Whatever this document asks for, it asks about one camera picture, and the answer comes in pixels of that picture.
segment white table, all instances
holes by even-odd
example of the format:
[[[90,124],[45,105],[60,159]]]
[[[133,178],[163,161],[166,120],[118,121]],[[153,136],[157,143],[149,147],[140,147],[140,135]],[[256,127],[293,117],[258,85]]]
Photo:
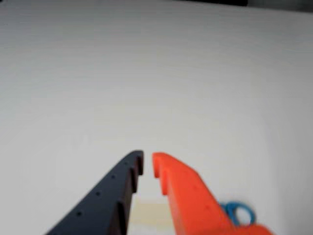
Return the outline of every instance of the white table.
[[[0,234],[45,233],[134,149],[137,199],[162,198],[165,151],[278,235],[311,234],[312,25],[169,0],[0,5]]]

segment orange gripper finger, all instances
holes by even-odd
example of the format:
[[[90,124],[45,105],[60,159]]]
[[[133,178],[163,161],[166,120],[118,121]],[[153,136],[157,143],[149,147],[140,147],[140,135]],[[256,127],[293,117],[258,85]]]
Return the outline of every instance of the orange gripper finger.
[[[271,235],[264,227],[235,227],[198,173],[166,153],[153,153],[156,178],[168,195],[177,235]]]

